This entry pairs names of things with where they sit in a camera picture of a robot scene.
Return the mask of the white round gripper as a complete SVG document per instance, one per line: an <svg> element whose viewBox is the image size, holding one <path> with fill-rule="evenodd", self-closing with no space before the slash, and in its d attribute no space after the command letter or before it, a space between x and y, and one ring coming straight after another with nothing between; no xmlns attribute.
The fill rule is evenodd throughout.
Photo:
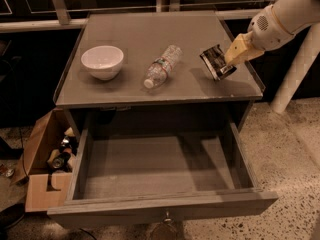
<svg viewBox="0 0 320 240"><path fill-rule="evenodd" d="M273 5L265 7L254 16L247 31L249 33L239 34L225 52L224 59L227 66L260 57L264 51L276 50L295 37L281 24Z"/></svg>

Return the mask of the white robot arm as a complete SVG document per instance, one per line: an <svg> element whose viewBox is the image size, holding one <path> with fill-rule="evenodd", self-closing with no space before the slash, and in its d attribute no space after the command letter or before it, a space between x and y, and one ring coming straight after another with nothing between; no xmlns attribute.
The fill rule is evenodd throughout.
<svg viewBox="0 0 320 240"><path fill-rule="evenodd" d="M225 53L227 65L241 64L281 48L306 28L309 31L270 103L278 114L285 111L320 52L320 0L277 0L268 5Z"/></svg>

